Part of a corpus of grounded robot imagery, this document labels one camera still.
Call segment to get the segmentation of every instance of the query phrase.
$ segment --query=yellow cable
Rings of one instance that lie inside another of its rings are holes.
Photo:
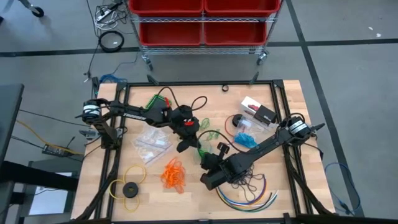
[[[46,140],[42,139],[42,138],[41,138],[31,127],[29,127],[27,124],[23,123],[22,121],[18,121],[18,120],[17,120],[17,122],[18,122],[19,124],[21,124],[23,127],[27,128],[29,131],[31,131],[31,132],[32,132],[40,141],[42,141],[44,144],[48,144],[48,145],[51,146],[51,147],[54,147],[54,148],[56,148],[56,149],[62,149],[62,150],[64,150],[64,151],[66,151],[66,152],[70,152],[70,153],[75,154],[75,155],[84,155],[83,153],[76,152],[76,151],[73,151],[73,150],[71,150],[71,149],[67,149],[67,148],[62,147],[62,146],[56,146],[56,145],[54,145],[54,144],[51,144],[51,143],[47,142]]]
[[[118,182],[118,181],[119,181],[119,182],[122,182],[122,183],[124,183],[124,184],[126,184],[125,181],[123,181],[123,180],[121,180],[121,179],[113,180],[113,181],[109,184],[108,192],[109,192],[109,195],[112,196],[112,198],[115,198],[115,199],[117,199],[117,200],[122,200],[122,199],[125,199],[125,197],[123,197],[123,198],[118,198],[118,197],[116,197],[115,195],[113,195],[112,192],[111,192],[111,186],[112,186],[112,184],[115,183],[115,182]]]
[[[144,171],[144,176],[143,176],[142,179],[138,182],[138,184],[141,184],[142,181],[144,181],[144,180],[145,180],[145,177],[147,176],[147,171],[146,171],[145,167],[143,167],[143,166],[141,166],[141,165],[132,165],[131,167],[127,168],[127,170],[124,172],[124,175],[123,175],[123,181],[124,181],[124,183],[126,183],[126,175],[127,175],[127,172],[129,172],[129,170],[130,170],[131,168],[133,168],[133,167],[140,167],[140,168]]]
[[[126,205],[126,198],[124,198],[123,200],[123,205],[124,205],[124,209],[126,209],[128,212],[135,212],[139,206],[139,197],[137,196],[137,206],[133,209],[128,209],[127,205]]]

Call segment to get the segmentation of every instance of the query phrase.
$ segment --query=yellow rubber band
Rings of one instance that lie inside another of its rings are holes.
[[[123,200],[123,205],[124,205],[124,209],[126,209],[128,212],[135,212],[139,206],[139,197],[137,196],[137,206],[133,209],[128,209],[127,205],[126,205],[126,198],[124,198]]]
[[[115,182],[122,182],[122,183],[126,184],[126,182],[125,182],[124,180],[121,180],[121,179],[116,179],[116,180],[112,181],[112,182],[109,184],[109,188],[108,188],[109,195],[112,196],[112,198],[115,198],[115,199],[118,199],[118,200],[125,199],[125,197],[123,197],[123,198],[118,198],[118,197],[116,197],[115,195],[112,194],[112,192],[111,192],[111,186],[112,186],[112,184],[115,183]]]
[[[124,181],[124,183],[126,183],[126,175],[127,175],[127,172],[129,172],[129,170],[131,169],[131,168],[133,168],[133,167],[140,167],[143,171],[144,171],[144,176],[142,177],[142,179],[138,182],[138,184],[141,184],[142,183],[142,181],[144,181],[145,180],[145,177],[147,176],[147,171],[146,171],[146,169],[145,169],[145,167],[143,167],[143,166],[141,166],[141,165],[132,165],[131,167],[129,167],[129,168],[127,168],[127,170],[124,172],[124,175],[123,175],[123,181]]]

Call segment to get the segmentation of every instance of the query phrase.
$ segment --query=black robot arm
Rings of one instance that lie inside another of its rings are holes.
[[[102,115],[102,108],[107,108],[109,111]],[[191,107],[181,105],[173,110],[168,99],[165,99],[164,106],[161,108],[152,107],[150,109],[125,105],[117,100],[88,100],[84,103],[83,113],[80,116],[86,124],[93,125],[97,129],[102,137],[101,147],[104,149],[118,149],[121,145],[118,132],[106,122],[116,116],[144,121],[156,128],[170,127],[173,133],[178,134],[182,140],[177,146],[178,152],[183,152],[189,146],[200,147],[196,135],[200,127],[199,120],[193,116]]]
[[[201,160],[201,167],[208,170],[208,173],[203,174],[200,181],[206,185],[208,190],[213,190],[225,182],[233,183],[245,176],[254,161],[283,144],[291,146],[303,144],[314,131],[323,125],[309,127],[300,117],[289,118],[280,124],[273,136],[246,152],[240,151],[226,159],[222,157],[229,151],[229,146],[220,143],[218,146],[221,150],[220,155],[205,153]]]

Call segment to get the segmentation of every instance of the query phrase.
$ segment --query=wooden table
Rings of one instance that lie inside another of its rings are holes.
[[[299,112],[304,114],[306,122],[310,123],[307,106],[303,97],[300,82],[298,80],[284,81],[287,98],[291,113]],[[147,102],[156,94],[161,87],[146,86],[131,88],[129,104],[134,106],[145,106]],[[116,84],[104,84],[100,86],[98,98],[106,98],[114,100]],[[192,101],[201,95],[208,97],[205,107],[195,111],[200,121],[204,118],[210,119],[210,127],[208,129],[220,129],[224,133],[224,121],[231,115],[239,111],[239,105],[245,96],[250,96],[264,106],[273,109],[271,90],[269,85],[230,85],[229,91],[223,93],[219,85],[210,86],[172,86],[180,105],[190,105]],[[168,99],[172,96],[168,90],[164,90],[162,95]],[[281,113],[284,115],[283,106],[280,102]],[[119,165],[119,178],[122,178],[124,171],[133,164],[143,164],[138,156],[134,145],[135,138],[141,133],[145,123],[133,119],[126,120],[128,132],[123,138],[123,148],[121,151],[121,160]],[[169,128],[163,128],[164,131],[170,132]],[[200,168],[197,152],[194,148],[187,149],[179,154],[175,148],[178,140],[176,135],[171,135],[170,140],[173,142],[171,150],[159,160],[147,167],[147,177],[142,184],[139,185],[139,198],[141,204],[134,213],[129,213],[123,208],[122,200],[115,200],[112,221],[138,221],[138,220],[198,220],[198,219],[237,219],[237,218],[275,218],[282,217],[285,212],[294,216],[292,197],[290,193],[289,183],[287,180],[287,172],[284,163],[282,148],[278,148],[263,158],[255,162],[255,174],[265,174],[267,179],[267,195],[270,192],[279,190],[279,196],[272,206],[257,213],[244,213],[235,211],[227,207],[218,197],[215,190],[208,191],[200,177],[204,170]],[[212,140],[213,149],[222,141]],[[316,145],[314,139],[307,141],[309,144]],[[99,145],[99,141],[89,145],[86,148],[86,154]],[[231,148],[229,154],[235,153]],[[111,167],[114,152],[111,155]],[[186,186],[185,193],[178,194],[175,189],[165,189],[160,181],[160,175],[163,173],[165,165],[173,157],[177,156],[186,170]],[[101,167],[103,164],[104,150],[98,149],[90,154],[83,163],[79,186],[76,192],[76,199],[73,207],[72,218],[79,216],[86,206],[91,202],[94,194],[98,190],[100,182]],[[333,202],[323,171],[322,162],[318,151],[309,146],[302,146],[302,163],[307,178],[307,184],[312,192],[317,196],[324,206],[334,212]],[[140,169],[132,169],[128,175],[128,181],[139,181],[142,177]],[[261,181],[255,182],[261,190]],[[300,187],[298,187],[298,196],[302,211],[305,211],[303,198]],[[235,200],[243,201],[244,192],[242,190],[232,189],[227,183],[221,186],[225,194]],[[122,196],[122,184],[116,186],[116,195]],[[102,217],[106,213],[106,205],[108,202],[108,192],[105,193],[103,200]],[[128,199],[127,206],[133,208],[136,205],[135,199]]]

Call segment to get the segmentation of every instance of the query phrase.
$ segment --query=red bin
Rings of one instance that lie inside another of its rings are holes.
[[[206,45],[262,45],[266,42],[265,22],[206,22]]]
[[[203,0],[130,0],[132,13],[141,17],[201,16]]]
[[[205,0],[207,15],[218,17],[268,17],[279,6],[279,0]]]
[[[199,22],[141,22],[139,36],[146,46],[194,46],[201,44]]]

